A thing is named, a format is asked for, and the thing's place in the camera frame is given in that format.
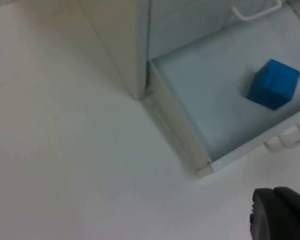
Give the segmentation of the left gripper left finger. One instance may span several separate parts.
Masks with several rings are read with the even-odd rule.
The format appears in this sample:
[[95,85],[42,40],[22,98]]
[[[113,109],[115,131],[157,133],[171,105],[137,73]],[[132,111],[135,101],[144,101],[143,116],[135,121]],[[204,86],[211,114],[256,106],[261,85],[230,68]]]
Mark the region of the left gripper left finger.
[[298,223],[285,203],[269,188],[257,188],[252,196],[250,233],[253,240],[294,240]]

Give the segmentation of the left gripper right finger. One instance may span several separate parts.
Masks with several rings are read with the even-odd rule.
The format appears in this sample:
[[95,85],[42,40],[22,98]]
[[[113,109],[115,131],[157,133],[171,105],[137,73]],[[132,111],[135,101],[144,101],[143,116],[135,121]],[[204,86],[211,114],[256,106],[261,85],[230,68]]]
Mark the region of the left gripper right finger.
[[299,234],[294,237],[295,240],[300,240],[300,194],[288,187],[276,187],[273,189],[278,197],[284,202],[288,208],[291,216],[289,220],[293,221],[296,230],[294,232]]

